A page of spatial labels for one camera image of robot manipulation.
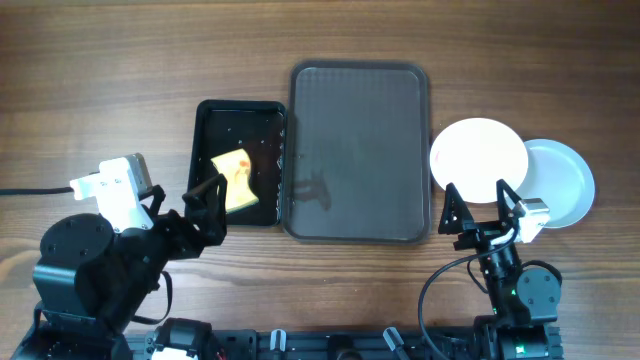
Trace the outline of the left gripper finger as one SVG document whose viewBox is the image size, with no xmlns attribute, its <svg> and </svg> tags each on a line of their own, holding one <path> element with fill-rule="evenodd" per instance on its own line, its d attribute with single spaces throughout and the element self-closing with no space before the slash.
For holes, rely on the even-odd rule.
<svg viewBox="0 0 640 360">
<path fill-rule="evenodd" d="M 197 228 L 204 246 L 219 246 L 227 234 L 227 180 L 217 174 L 182 195 L 187 221 Z"/>
<path fill-rule="evenodd" d="M 144 200 L 148 198 L 152 199 L 149 206 L 142 203 Z M 142 203 L 142 207 L 150 218 L 156 218 L 158 216 L 160 207 L 164 202 L 165 198 L 166 198 L 166 194 L 160 185 L 152 186 L 151 188 L 145 190 L 139 196 L 139 200 Z"/>
</svg>

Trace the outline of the light grey plate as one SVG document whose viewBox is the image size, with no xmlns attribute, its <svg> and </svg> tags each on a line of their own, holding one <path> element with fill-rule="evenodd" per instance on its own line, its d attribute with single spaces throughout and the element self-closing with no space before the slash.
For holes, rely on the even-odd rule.
<svg viewBox="0 0 640 360">
<path fill-rule="evenodd" d="M 523 199 L 540 198 L 550 209 L 545 227 L 564 228 L 590 211 L 596 194 L 591 169 L 569 146 L 549 139 L 524 142 L 528 169 L 515 192 Z"/>
</svg>

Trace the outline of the yellow green sponge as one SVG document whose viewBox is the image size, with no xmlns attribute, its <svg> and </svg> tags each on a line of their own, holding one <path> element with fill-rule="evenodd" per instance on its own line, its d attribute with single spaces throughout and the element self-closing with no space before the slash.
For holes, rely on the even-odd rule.
<svg viewBox="0 0 640 360">
<path fill-rule="evenodd" d="M 250 187 L 252 164 L 244 149 L 215 156 L 211 162 L 218 173 L 224 175 L 227 180 L 227 213 L 237 212 L 259 201 Z"/>
</svg>

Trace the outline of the white plate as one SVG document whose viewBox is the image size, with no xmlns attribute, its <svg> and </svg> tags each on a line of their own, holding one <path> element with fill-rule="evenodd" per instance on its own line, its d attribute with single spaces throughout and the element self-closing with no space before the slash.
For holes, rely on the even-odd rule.
<svg viewBox="0 0 640 360">
<path fill-rule="evenodd" d="M 496 182 L 518 188 L 528 171 L 528 153 L 509 126 L 488 118 L 469 118 L 446 127 L 430 150 L 431 173 L 445 188 L 452 183 L 466 202 L 497 200 Z"/>
</svg>

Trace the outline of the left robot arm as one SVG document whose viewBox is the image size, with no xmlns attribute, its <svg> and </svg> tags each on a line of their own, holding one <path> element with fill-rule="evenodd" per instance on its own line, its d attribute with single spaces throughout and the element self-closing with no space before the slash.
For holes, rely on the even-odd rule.
<svg viewBox="0 0 640 360">
<path fill-rule="evenodd" d="M 217 174 L 185 193 L 185 215 L 161 213 L 164 190 L 139 153 L 101 162 L 70 188 L 77 200 L 95 199 L 98 211 L 66 217 L 43 235 L 33 272 L 40 301 L 13 356 L 130 359 L 123 332 L 132 322 L 155 324 L 137 311 L 171 279 L 166 264 L 222 244 L 227 180 Z"/>
</svg>

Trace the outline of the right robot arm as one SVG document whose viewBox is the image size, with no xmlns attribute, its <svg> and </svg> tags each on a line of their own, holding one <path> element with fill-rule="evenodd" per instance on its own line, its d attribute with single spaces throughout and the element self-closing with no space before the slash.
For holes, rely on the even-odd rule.
<svg viewBox="0 0 640 360">
<path fill-rule="evenodd" d="M 496 193 L 498 218 L 477 222 L 448 184 L 438 227 L 458 237 L 455 250 L 476 252 L 493 308 L 474 320 L 470 352 L 477 359 L 551 359 L 559 351 L 548 325 L 558 318 L 562 275 L 544 261 L 522 261 L 516 248 L 533 241 L 550 210 L 539 198 L 519 197 L 504 180 L 496 182 Z"/>
</svg>

